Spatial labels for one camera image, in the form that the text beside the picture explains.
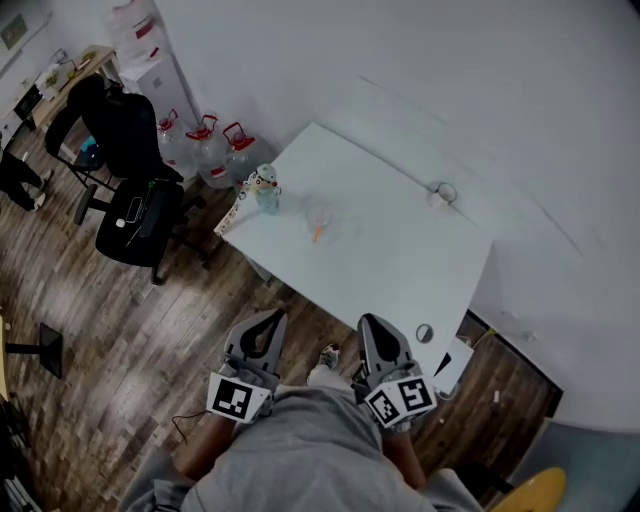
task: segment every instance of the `desk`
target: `desk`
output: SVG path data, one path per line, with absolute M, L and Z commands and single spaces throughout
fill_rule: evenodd
M 82 57 L 86 55 L 88 52 L 96 52 L 96 55 L 91 59 L 91 62 L 87 64 L 82 72 L 69 80 L 58 94 L 51 100 L 46 101 L 42 100 L 36 108 L 33 109 L 32 117 L 33 124 L 36 128 L 40 128 L 43 132 L 46 133 L 49 124 L 55 117 L 55 115 L 60 112 L 67 104 L 67 98 L 69 96 L 69 91 L 76 85 L 80 80 L 86 78 L 87 76 L 95 73 L 96 71 L 100 71 L 100 73 L 107 78 L 120 82 L 120 78 L 118 77 L 117 65 L 116 65 L 116 57 L 115 51 L 113 48 L 108 46 L 99 46 L 99 45 L 91 45 L 84 49 L 74 60 L 76 66 L 80 64 L 82 61 Z M 65 144 L 63 144 L 60 148 L 71 160 L 76 159 L 76 155 L 73 151 L 71 151 Z
M 249 197 L 223 238 L 352 328 L 364 313 L 391 322 L 433 376 L 480 279 L 487 235 L 449 207 L 430 208 L 423 187 L 316 124 L 273 165 L 280 211 L 259 213 Z M 305 216 L 318 201 L 334 218 L 314 243 Z M 423 323 L 434 329 L 426 344 L 416 338 Z

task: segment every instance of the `shoe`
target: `shoe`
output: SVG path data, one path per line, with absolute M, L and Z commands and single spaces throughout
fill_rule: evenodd
M 329 367 L 329 370 L 335 370 L 338 367 L 338 360 L 340 359 L 340 347 L 335 343 L 327 345 L 320 353 L 318 358 L 318 365 L 325 365 Z
M 40 208 L 42 208 L 42 205 L 44 204 L 44 200 L 46 198 L 47 195 L 44 192 L 36 197 L 36 200 L 34 201 L 34 208 L 32 211 L 37 212 Z
M 40 186 L 38 187 L 38 190 L 42 191 L 44 190 L 44 188 L 49 184 L 49 182 L 51 181 L 51 178 L 53 178 L 53 169 L 49 169 L 47 171 L 47 174 L 45 174 L 44 176 L 42 176 L 40 178 L 40 181 L 42 182 L 40 184 Z

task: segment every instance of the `cable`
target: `cable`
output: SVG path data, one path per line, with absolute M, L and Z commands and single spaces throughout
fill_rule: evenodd
M 453 400 L 455 398 L 455 396 L 458 394 L 458 389 L 460 389 L 460 383 L 457 382 L 455 386 L 453 386 L 453 389 L 451 390 L 451 394 L 446 395 L 444 394 L 442 391 L 440 391 L 439 389 L 436 389 L 436 396 L 440 399 L 440 400 L 444 400 L 445 402 L 448 402 L 449 400 Z
M 478 341 L 476 341 L 471 348 L 473 348 L 473 350 L 476 350 L 478 348 L 478 345 L 480 345 L 480 342 L 484 341 L 489 336 L 493 336 L 494 334 L 498 334 L 498 332 L 493 327 L 489 327 L 487 332 L 480 336 L 480 338 L 478 338 Z
M 178 423 L 176 423 L 176 419 L 177 418 L 181 418 L 183 420 L 188 420 L 190 418 L 197 418 L 198 416 L 202 416 L 203 414 L 208 413 L 209 411 L 205 410 L 205 411 L 200 411 L 197 412 L 195 414 L 189 414 L 188 416 L 174 416 L 173 418 L 171 418 L 171 421 L 173 422 L 173 426 L 176 427 L 178 429 L 178 432 L 180 433 L 180 435 L 182 436 L 182 439 L 184 440 L 184 444 L 189 444 L 189 442 L 187 441 L 187 438 L 185 437 L 185 435 L 182 433 L 182 430 L 180 430 L 180 427 L 178 426 Z

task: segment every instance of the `black office chair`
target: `black office chair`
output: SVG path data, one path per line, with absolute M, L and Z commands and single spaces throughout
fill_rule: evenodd
M 193 206 L 203 208 L 205 202 L 195 197 L 184 205 L 182 187 L 166 180 L 125 180 L 117 188 L 111 202 L 94 197 L 97 185 L 89 185 L 80 200 L 74 222 L 81 225 L 92 208 L 105 212 L 96 238 L 96 249 L 105 256 L 139 267 L 151 267 L 151 282 L 160 285 L 158 266 L 169 239 L 195 250 L 202 261 L 208 254 L 173 232 L 176 224 L 184 224 L 185 214 Z
M 89 163 L 68 162 L 60 146 L 74 123 L 82 118 L 99 148 Z M 67 106 L 54 118 L 45 136 L 47 152 L 63 162 L 86 187 L 87 180 L 115 191 L 109 182 L 91 175 L 103 164 L 123 179 L 163 179 L 180 183 L 184 178 L 160 156 L 156 118 L 151 102 L 139 94 L 125 94 L 119 84 L 98 75 L 78 82 L 69 91 Z
M 105 183 L 91 174 L 94 171 L 102 169 L 104 165 L 104 158 L 99 148 L 95 148 L 90 156 L 81 153 L 75 162 L 69 162 L 60 156 L 60 147 L 78 119 L 80 119 L 80 113 L 68 107 L 63 108 L 58 115 L 56 115 L 44 137 L 44 145 L 47 153 L 65 164 L 85 188 L 87 187 L 87 180 L 92 180 L 115 192 L 115 189 L 109 185 L 111 177 L 109 177 L 109 180 Z

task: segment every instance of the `orange object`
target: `orange object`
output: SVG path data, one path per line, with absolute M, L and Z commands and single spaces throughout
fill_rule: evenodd
M 491 512 L 553 512 L 567 486 L 561 468 L 545 469 L 511 491 Z

